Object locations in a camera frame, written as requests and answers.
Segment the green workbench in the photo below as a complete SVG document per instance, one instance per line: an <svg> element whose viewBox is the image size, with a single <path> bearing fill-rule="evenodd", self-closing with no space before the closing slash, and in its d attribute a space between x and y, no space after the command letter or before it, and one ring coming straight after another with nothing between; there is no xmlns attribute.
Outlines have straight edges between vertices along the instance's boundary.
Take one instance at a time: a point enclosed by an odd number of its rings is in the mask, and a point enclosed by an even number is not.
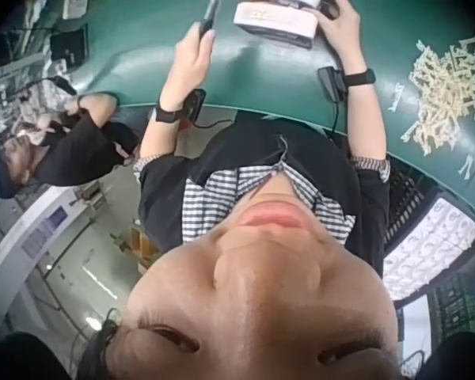
<svg viewBox="0 0 475 380"><path fill-rule="evenodd" d="M237 3L223 1L215 22L213 62L203 85L206 104L331 127L334 104L317 80L318 68L337 64L327 44L319 38L313 50L307 51L251 36L233 24ZM367 62L377 74L389 153L436 179L475 210L473 110L458 120L461 135L454 149L445 144L424 156L412 139L401 140L418 119L420 91L409 80L421 54L417 41L442 56L450 45L458 46L459 40L475 36L473 20L463 9L447 7L444 0L353 3L362 18ZM153 104L169 71L176 42L203 16L206 6L207 0L92 0L88 14L79 21L88 25L89 59L74 73L74 84L87 92L112 92L122 106ZM404 88L392 112L389 108L398 83ZM340 113L337 125L342 133L345 113Z"/></svg>

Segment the watch strap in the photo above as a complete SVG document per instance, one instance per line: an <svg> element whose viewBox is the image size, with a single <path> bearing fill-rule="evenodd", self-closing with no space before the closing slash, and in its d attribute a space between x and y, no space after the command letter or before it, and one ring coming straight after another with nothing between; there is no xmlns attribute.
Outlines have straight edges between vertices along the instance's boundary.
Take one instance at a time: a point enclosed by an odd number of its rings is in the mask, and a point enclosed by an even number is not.
<svg viewBox="0 0 475 380"><path fill-rule="evenodd" d="M374 75L372 69L367 69L360 74L352 74L343 76L344 84L348 87L372 85L376 82L377 78Z"/></svg>
<svg viewBox="0 0 475 380"><path fill-rule="evenodd" d="M150 121L159 121L161 123L172 124L176 123L183 117L183 109L174 112L168 112L165 109L162 109L160 101L155 105L150 112Z"/></svg>

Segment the gingham shirt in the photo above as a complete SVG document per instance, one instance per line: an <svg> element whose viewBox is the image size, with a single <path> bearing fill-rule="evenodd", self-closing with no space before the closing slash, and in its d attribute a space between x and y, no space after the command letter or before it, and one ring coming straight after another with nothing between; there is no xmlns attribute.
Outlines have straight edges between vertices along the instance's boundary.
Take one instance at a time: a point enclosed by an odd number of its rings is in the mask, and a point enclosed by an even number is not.
<svg viewBox="0 0 475 380"><path fill-rule="evenodd" d="M161 156L154 155L143 158L135 164L138 181L144 167L159 157ZM389 180L390 163L387 160L353 158L351 161L356 169L376 170L380 172L383 182ZM355 224L355 215L345 215L338 202L323 196L283 159L273 166L247 166L216 171L209 176L204 186L199 186L188 178L181 217L183 242L193 241L206 234L230 214L241 197L281 172L291 180L298 198L313 211L327 231L344 245Z"/></svg>

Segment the wrist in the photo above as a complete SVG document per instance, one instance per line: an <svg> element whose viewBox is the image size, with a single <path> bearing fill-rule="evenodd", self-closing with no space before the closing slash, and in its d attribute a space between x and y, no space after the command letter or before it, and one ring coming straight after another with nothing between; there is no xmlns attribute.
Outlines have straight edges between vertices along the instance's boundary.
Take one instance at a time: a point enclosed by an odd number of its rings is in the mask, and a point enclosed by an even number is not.
<svg viewBox="0 0 475 380"><path fill-rule="evenodd" d="M361 74L367 70L366 60L360 49L340 56L345 75Z"/></svg>
<svg viewBox="0 0 475 380"><path fill-rule="evenodd" d="M183 109L184 98L181 99L179 95L175 95L169 88L164 87L158 99L158 103L164 111L175 112Z"/></svg>

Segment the checkered cuff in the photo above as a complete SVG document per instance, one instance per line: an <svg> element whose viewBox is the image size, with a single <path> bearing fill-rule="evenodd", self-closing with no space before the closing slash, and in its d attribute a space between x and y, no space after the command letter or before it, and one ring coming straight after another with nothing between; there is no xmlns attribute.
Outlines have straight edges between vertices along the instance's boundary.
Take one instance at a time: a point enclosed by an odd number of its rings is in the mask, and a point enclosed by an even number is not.
<svg viewBox="0 0 475 380"><path fill-rule="evenodd" d="M374 158L352 157L350 162L357 170L374 170L380 174L380 179L385 184L390 178L390 161L375 160Z"/></svg>
<svg viewBox="0 0 475 380"><path fill-rule="evenodd" d="M157 158L160 158L162 156L165 156L165 154L153 154L152 156L140 158L134 165L134 175L135 179L137 180L138 183L141 183L141 173L143 172L143 169L146 165L148 165L150 162L156 160Z"/></svg>

